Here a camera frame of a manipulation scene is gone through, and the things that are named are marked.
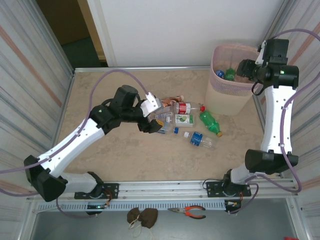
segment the green plastic bottle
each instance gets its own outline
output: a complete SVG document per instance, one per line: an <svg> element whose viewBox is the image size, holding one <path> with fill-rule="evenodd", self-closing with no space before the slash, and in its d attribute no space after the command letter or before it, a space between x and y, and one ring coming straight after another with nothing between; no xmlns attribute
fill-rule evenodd
<svg viewBox="0 0 320 240"><path fill-rule="evenodd" d="M236 77L236 70L234 70L231 67L226 70L225 75L224 75L225 80L234 81L235 77Z"/></svg>
<svg viewBox="0 0 320 240"><path fill-rule="evenodd" d="M215 133L219 138L223 135L223 133L220 131L219 123L217 123L210 112L204 111L200 113L199 117L210 132Z"/></svg>

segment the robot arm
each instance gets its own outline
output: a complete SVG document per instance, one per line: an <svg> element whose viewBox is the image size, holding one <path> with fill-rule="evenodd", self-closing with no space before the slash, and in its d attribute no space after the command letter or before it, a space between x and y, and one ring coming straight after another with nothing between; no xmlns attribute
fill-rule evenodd
<svg viewBox="0 0 320 240"><path fill-rule="evenodd" d="M106 100L91 110L80 132L85 120L54 148L38 158L30 155L24 160L24 165L28 166L49 159L26 170L28 181L45 201L50 202L62 193L84 192L90 193L93 197L101 194L103 181L94 172L72 174L63 173L63 171L83 150L112 129L119 127L121 122L137 123L139 130L144 133L157 132L161 125L156 120L149 121L147 116L161 108L162 104L150 92L145 96L146 100L141 101L135 88L128 85L119 87L114 98ZM62 148L75 135L77 137L68 146Z"/></svg>
<svg viewBox="0 0 320 240"><path fill-rule="evenodd" d="M266 119L262 144L260 150L249 149L245 154L245 163L238 168L229 170L224 176L226 188L236 189L235 185L245 185L246 180L256 174L281 173L289 167L284 159L281 147L292 166L298 164L298 156L292 155L290 141L292 104L286 109L283 125L284 144L280 145L280 121L286 101L296 93L299 82L299 69L297 66L287 65L287 51L289 40L269 39L262 43L260 54L256 61L243 60L236 74L248 77L262 84L258 94L265 91Z"/></svg>

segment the red bottle label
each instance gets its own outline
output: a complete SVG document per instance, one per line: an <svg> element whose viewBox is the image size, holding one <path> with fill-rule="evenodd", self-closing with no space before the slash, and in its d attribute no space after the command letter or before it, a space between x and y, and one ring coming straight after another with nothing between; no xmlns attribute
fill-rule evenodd
<svg viewBox="0 0 320 240"><path fill-rule="evenodd" d="M191 104L179 102L179 112L178 114L190 114Z"/></svg>

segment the corrugated wall panel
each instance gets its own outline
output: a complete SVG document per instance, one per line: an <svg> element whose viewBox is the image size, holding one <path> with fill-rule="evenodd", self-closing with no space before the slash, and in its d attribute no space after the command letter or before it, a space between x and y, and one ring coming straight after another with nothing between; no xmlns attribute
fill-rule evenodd
<svg viewBox="0 0 320 240"><path fill-rule="evenodd" d="M302 28L319 34L319 16L320 1L296 1L288 18L279 22L278 32ZM320 71L320 43L306 33L287 33L280 38L290 41L288 64L299 67L301 89ZM265 97L258 99L265 118ZM303 187L299 201L313 238L320 239L320 79L294 100L291 120L292 151L299 156L295 169Z"/></svg>
<svg viewBox="0 0 320 240"><path fill-rule="evenodd" d="M22 167L54 143L73 72L33 0L0 1L0 169ZM24 171L0 188L28 193ZM14 239L24 198L1 195L0 239Z"/></svg>

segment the table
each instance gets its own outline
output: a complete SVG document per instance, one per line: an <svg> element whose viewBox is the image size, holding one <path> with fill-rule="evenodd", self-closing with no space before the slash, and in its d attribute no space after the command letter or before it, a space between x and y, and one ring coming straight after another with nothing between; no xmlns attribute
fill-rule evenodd
<svg viewBox="0 0 320 240"><path fill-rule="evenodd" d="M188 102L203 103L208 70L132 71L146 89L159 98L184 95ZM89 93L103 72L78 72L66 108L59 141L84 119ZM108 75L96 89L93 106L112 98L118 87L130 85L143 90L123 73ZM213 114L223 136L209 132L197 116L197 131L216 140L216 149L196 147L181 135L142 133L135 123L122 123L84 150L66 169L69 173L93 171L104 181L171 181L221 179L227 170L244 162L247 149L259 149L263 130L253 99L236 116Z"/></svg>

